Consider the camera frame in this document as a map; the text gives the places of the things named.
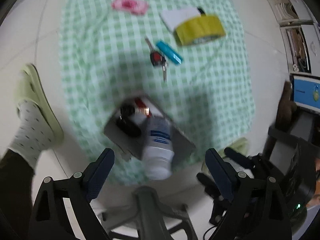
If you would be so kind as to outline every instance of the open box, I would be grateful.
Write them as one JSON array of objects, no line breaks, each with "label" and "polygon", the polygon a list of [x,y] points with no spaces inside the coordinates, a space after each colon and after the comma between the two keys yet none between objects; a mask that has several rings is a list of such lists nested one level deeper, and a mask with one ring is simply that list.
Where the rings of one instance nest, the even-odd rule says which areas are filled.
[{"label": "open box", "polygon": [[138,93],[134,96],[127,97],[121,105],[113,112],[104,128],[104,134],[118,145],[124,153],[130,153],[132,156],[142,159],[142,151],[146,138],[147,116],[141,113],[134,114],[130,117],[141,130],[141,136],[132,138],[125,134],[117,125],[116,120],[121,115],[120,108],[124,104],[134,104],[135,99],[140,98],[142,102],[149,108],[151,115],[161,116],[171,125],[171,141],[174,156],[171,167],[175,168],[179,163],[185,160],[196,149],[195,144],[187,138],[187,136],[177,127],[174,121],[146,94]]}]

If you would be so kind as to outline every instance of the person's leg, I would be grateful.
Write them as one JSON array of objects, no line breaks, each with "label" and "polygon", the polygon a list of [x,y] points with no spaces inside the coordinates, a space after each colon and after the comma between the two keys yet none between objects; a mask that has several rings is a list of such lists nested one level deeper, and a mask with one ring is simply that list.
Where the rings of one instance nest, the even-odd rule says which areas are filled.
[{"label": "person's leg", "polygon": [[21,71],[16,97],[21,123],[0,161],[0,231],[9,227],[21,239],[27,239],[32,211],[31,183],[37,160],[42,151],[62,141],[63,132],[34,66]]}]

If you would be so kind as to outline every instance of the green checkered tablecloth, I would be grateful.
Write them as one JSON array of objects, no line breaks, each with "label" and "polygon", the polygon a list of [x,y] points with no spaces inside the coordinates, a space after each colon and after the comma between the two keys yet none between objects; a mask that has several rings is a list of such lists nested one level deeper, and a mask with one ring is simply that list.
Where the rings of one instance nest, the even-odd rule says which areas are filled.
[{"label": "green checkered tablecloth", "polygon": [[[145,0],[147,14],[115,11],[113,0],[67,0],[60,28],[60,63],[69,117],[78,142],[90,161],[105,147],[116,153],[108,177],[114,184],[144,183],[141,162],[125,162],[120,149],[103,135],[115,106],[130,93],[143,90],[196,144],[196,152],[175,170],[203,161],[251,127],[254,101],[244,30],[229,0]],[[161,21],[163,9],[201,7],[217,14],[226,37],[207,44],[177,47]],[[182,55],[170,64],[167,83],[153,68],[144,41],[163,40]]]}]

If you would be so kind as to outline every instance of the tape roll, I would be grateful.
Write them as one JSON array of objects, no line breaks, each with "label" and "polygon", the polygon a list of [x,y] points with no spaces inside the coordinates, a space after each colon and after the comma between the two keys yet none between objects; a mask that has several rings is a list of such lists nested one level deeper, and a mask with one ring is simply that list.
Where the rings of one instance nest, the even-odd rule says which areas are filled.
[{"label": "tape roll", "polygon": [[216,15],[194,17],[176,28],[177,42],[181,45],[193,45],[213,41],[225,36],[223,26]]}]

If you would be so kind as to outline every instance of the sock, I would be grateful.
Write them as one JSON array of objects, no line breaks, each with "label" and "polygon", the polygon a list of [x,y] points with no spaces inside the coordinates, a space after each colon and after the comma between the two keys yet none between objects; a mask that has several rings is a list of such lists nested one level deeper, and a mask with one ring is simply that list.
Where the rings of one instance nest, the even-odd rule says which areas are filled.
[{"label": "sock", "polygon": [[18,109],[21,124],[8,148],[35,169],[40,153],[54,145],[54,135],[35,103],[23,100]]}]

